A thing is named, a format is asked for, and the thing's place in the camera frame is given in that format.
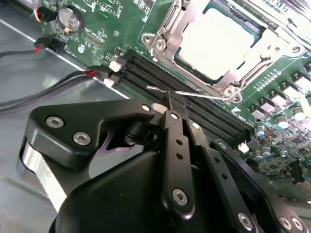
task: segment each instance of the bolt hole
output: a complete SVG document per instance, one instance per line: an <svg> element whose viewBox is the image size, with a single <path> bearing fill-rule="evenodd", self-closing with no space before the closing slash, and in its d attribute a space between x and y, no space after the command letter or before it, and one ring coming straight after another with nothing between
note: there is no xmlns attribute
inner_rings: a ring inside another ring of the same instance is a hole
<svg viewBox="0 0 311 233"><path fill-rule="evenodd" d="M182 160L182 159L184 158L180 153L177 153L177 154L176 154L176 157L177 157L178 159L180 159L180 160Z"/></svg>
<svg viewBox="0 0 311 233"><path fill-rule="evenodd" d="M228 177L227 177L225 174L222 174L222 177L223 177L225 180L228 179Z"/></svg>
<svg viewBox="0 0 311 233"><path fill-rule="evenodd" d="M233 101L234 102L239 102L240 101L240 97L238 97L238 96L233 97Z"/></svg>
<svg viewBox="0 0 311 233"><path fill-rule="evenodd" d="M299 52L299 51L300 51L300 47L299 46L293 47L293 53L296 53L296 52Z"/></svg>
<svg viewBox="0 0 311 233"><path fill-rule="evenodd" d="M246 218L243 218L243 222L244 222L245 224L248 224L248 220L247 220Z"/></svg>
<svg viewBox="0 0 311 233"><path fill-rule="evenodd" d="M180 193L177 194L177 197L178 197L178 199L180 199L180 200L183 200L183 199L184 199L183 195L181 195Z"/></svg>
<svg viewBox="0 0 311 233"><path fill-rule="evenodd" d="M180 141L180 140L176 140L176 142L177 142L177 144L179 144L179 145L183 145L182 141Z"/></svg>
<svg viewBox="0 0 311 233"><path fill-rule="evenodd" d="M144 42L146 42L146 43L149 43L150 42L150 39L149 39L149 37L144 37Z"/></svg>
<svg viewBox="0 0 311 233"><path fill-rule="evenodd" d="M53 124L53 125L59 125L59 120L51 120L51 123Z"/></svg>
<svg viewBox="0 0 311 233"><path fill-rule="evenodd" d="M81 141L86 141L86 137L83 135L78 136L78 139Z"/></svg>

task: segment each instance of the black cable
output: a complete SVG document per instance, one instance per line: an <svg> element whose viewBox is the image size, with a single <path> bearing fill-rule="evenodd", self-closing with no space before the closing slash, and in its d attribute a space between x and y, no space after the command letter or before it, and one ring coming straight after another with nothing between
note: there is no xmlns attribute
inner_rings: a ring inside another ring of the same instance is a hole
<svg viewBox="0 0 311 233"><path fill-rule="evenodd" d="M71 78L74 78L76 76L81 76L81 75L84 75L82 71L75 71L75 72L72 72L68 75L66 75L64 78L62 78L61 80L59 80L57 83L55 83L54 85L48 87L47 89L41 91L41 92L38 92L36 94L33 94L33 95L30 95L30 96L26 96L26 97L22 97L22 98L19 98L19 99L15 99L15 100L9 100L9 101L5 101L5 102L0 102L0 107L4 107L4 106L8 106L8 105L13 105L13 104L17 104L19 102L23 102L23 101L26 101L26 100L29 100L29 99L35 99L35 98L38 98L39 96L41 95L44 95L45 93L47 92L50 92L52 91L54 88L56 88L57 86L59 86L60 84L66 82L67 80L71 79Z"/></svg>
<svg viewBox="0 0 311 233"><path fill-rule="evenodd" d="M90 81L92 79L93 79L92 76L84 75L81 77L77 77L75 79L68 80L67 82L61 84L60 86L58 86L56 88L54 88L52 91L45 93L36 99L29 99L29 100L26 100L26 101L21 102L19 104L13 105L11 107L1 109L0 110L0 116L14 114L14 113L26 110L30 107L37 105L40 102L43 102L43 101L50 99L50 98L52 98L52 97L54 97L54 96L56 96L56 95L58 95L64 91L76 86L76 85Z"/></svg>
<svg viewBox="0 0 311 233"><path fill-rule="evenodd" d="M8 52L0 52L0 58L5 56L11 56L11 55L27 55L27 54L34 54L33 50L29 51L8 51Z"/></svg>

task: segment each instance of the red wire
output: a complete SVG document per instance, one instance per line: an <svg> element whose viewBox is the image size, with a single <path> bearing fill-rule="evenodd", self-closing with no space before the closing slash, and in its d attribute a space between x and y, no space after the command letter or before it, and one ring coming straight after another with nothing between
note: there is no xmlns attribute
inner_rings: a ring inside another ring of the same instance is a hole
<svg viewBox="0 0 311 233"><path fill-rule="evenodd" d="M37 48L35 48L35 49L33 50L33 53L38 52L38 51L41 50L41 49L42 49L42 46L38 46Z"/></svg>
<svg viewBox="0 0 311 233"><path fill-rule="evenodd" d="M98 72L95 71L95 70L91 70L91 71L84 71L83 74L86 74L86 75L90 75L90 76L91 76L91 75L97 75Z"/></svg>

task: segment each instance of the chip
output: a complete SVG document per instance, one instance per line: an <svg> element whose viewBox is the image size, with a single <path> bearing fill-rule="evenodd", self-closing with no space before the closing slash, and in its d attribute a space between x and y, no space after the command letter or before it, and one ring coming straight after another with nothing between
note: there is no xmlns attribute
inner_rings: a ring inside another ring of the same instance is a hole
<svg viewBox="0 0 311 233"><path fill-rule="evenodd" d="M297 137L297 138L295 138L294 140L292 140L292 142L295 143L295 144L300 144L300 143L303 143L304 140L301 139L300 137Z"/></svg>
<svg viewBox="0 0 311 233"><path fill-rule="evenodd" d="M183 32L179 58L212 80L244 62L255 39L240 24L211 8Z"/></svg>

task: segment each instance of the black dimm slot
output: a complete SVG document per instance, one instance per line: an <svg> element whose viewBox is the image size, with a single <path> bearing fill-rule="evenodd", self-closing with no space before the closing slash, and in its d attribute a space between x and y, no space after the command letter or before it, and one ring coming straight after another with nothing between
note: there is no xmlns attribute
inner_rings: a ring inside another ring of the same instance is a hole
<svg viewBox="0 0 311 233"><path fill-rule="evenodd" d="M136 75L132 75L127 73L127 78L123 80L124 84L127 85L128 87L134 89L135 91L138 91L140 94L143 92L143 96L151 100L152 102L156 102L161 100L162 94L160 92L150 92L149 90L145 89L146 85L150 85L152 83L146 83L142 82L139 78L136 77ZM230 144L234 144L236 142L232 142L232 138L234 135L228 137L227 133L224 133L222 130L218 129L217 127L214 126L213 123L209 123L207 121L207 118L202 116L202 109L199 111L196 110L198 108L197 106L194 105L188 105L187 108L189 109L189 117L193 121L197 122L199 125L202 126L204 129L205 133L210 137L210 138L222 138L226 142L231 142Z"/></svg>
<svg viewBox="0 0 311 233"><path fill-rule="evenodd" d="M193 92L190 87L181 83L171 73L134 51L127 52L123 59L127 63L123 70L122 82L152 101L159 101L162 95L147 90L147 85L163 90ZM249 141L254 135L254 129L250 125L240 121L217 103L204 98L187 97L187 99L190 118L200 124L208 134L212 134L211 138L221 138L236 148L238 144Z"/></svg>
<svg viewBox="0 0 311 233"><path fill-rule="evenodd" d="M172 74L166 72L165 70L158 67L156 64L153 64L150 62L150 64L146 64L146 60L144 58L136 55L133 57L133 64L136 64L144 69L144 75L149 74L149 79L154 79L155 76L159 81L162 81L171 88L171 90L178 90L178 91L186 91L186 92L193 92L193 89L190 87L180 83L176 77L174 77ZM195 97L189 97L190 99L194 100L196 104L199 104L202 106L202 108L208 107L211 108L211 111L209 111L211 114L216 115L217 117L222 118L222 120L227 124L231 125L236 128L236 130L240 131L245 128L244 125L241 124L241 121L238 120L235 116L233 116L229 111L223 109L221 106L213 102L212 100L204 99L204 98L195 98Z"/></svg>

